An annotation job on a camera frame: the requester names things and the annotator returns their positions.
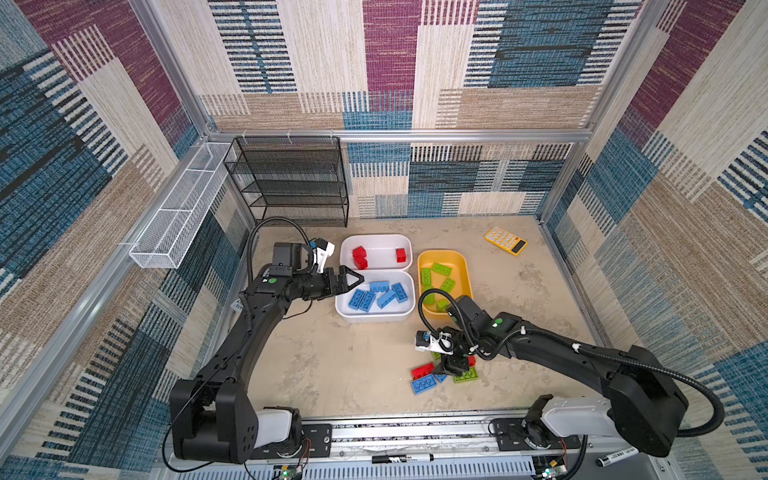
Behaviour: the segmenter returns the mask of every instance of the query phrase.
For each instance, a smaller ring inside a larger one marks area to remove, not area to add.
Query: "plastic bin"
[[[360,273],[365,276],[366,281],[359,285],[357,288],[361,290],[370,290],[371,282],[378,282],[380,280],[388,280],[389,284],[400,283],[402,288],[406,291],[408,299],[403,303],[398,303],[397,300],[393,300],[384,309],[380,309],[376,301],[371,306],[371,311],[366,313],[362,310],[355,310],[349,307],[349,301],[352,299],[352,295],[355,294],[355,290],[344,293],[336,297],[336,311],[339,315],[343,316],[347,322],[350,323],[363,323],[363,322],[402,322],[411,314],[416,307],[416,300],[419,298],[416,295],[413,278],[402,270],[360,270]]]
[[[450,266],[453,271],[449,277],[454,280],[456,284],[449,292],[449,295],[453,298],[459,298],[461,295],[466,295],[469,298],[472,297],[472,285],[469,282],[469,270],[467,268],[467,259],[464,258],[459,252],[455,250],[425,250],[419,255],[419,296],[426,288],[422,285],[421,272],[422,268],[432,268],[432,265],[437,262],[445,266]],[[442,281],[445,279],[445,275],[441,275],[435,271],[432,271],[432,286],[434,288],[440,288]],[[435,294],[435,301],[443,300],[445,297]],[[424,316],[430,320],[447,320],[449,316],[447,313],[441,313],[437,311],[435,304],[424,305]]]
[[[366,249],[368,268],[360,270],[363,275],[373,270],[407,270],[413,261],[411,240],[408,240],[408,237],[399,233],[352,235],[347,237],[341,244],[339,262],[342,265],[354,268],[355,260],[352,257],[352,250],[357,247]],[[397,263],[397,253],[395,250],[399,248],[406,249],[406,261],[403,263]]]

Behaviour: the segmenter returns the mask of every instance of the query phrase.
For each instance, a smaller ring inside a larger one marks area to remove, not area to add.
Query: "robotic arm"
[[[430,293],[451,301],[447,311],[460,329],[429,325],[422,301]],[[597,402],[540,397],[525,417],[526,441],[534,448],[545,449],[557,437],[569,435],[621,436],[641,452],[666,457],[677,436],[703,435],[723,421],[717,395],[696,380],[665,369],[653,353],[639,346],[623,352],[580,344],[510,313],[491,318],[468,296],[454,300],[437,289],[426,290],[418,306],[429,330],[416,333],[416,348],[441,353],[435,373],[460,376],[469,370],[469,356],[491,360],[501,354],[560,372],[604,397]],[[680,429],[688,400],[673,379],[693,386],[710,400],[714,414],[709,422]]]
[[[302,250],[308,267],[302,269]],[[272,330],[295,299],[322,300],[349,292],[363,282],[346,266],[324,267],[333,244],[323,239],[275,243],[272,263],[240,293],[243,312],[214,357],[192,380],[170,391],[174,454],[208,462],[244,463],[262,445],[281,443],[296,450],[301,418],[295,409],[253,410],[247,390],[253,367]],[[356,277],[347,283],[347,275]]]

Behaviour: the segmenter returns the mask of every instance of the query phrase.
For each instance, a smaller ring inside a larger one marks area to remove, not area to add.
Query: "tray containing green blocks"
[[[453,298],[466,295],[472,298],[467,260],[455,250],[426,250],[419,255],[419,294],[438,288]],[[449,319],[445,309],[447,300],[438,293],[424,299],[424,315],[428,319]]]

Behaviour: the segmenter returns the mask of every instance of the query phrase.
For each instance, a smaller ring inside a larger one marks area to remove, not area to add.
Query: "yellow calculator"
[[[493,227],[488,230],[485,234],[485,239],[515,256],[519,255],[525,246],[528,245],[528,242],[522,238],[512,235],[500,227]]]

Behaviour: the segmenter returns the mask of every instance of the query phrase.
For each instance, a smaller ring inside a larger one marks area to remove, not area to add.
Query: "white mesh basket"
[[[141,268],[178,268],[227,178],[223,160],[230,144],[206,143],[195,154],[163,204],[131,248]]]

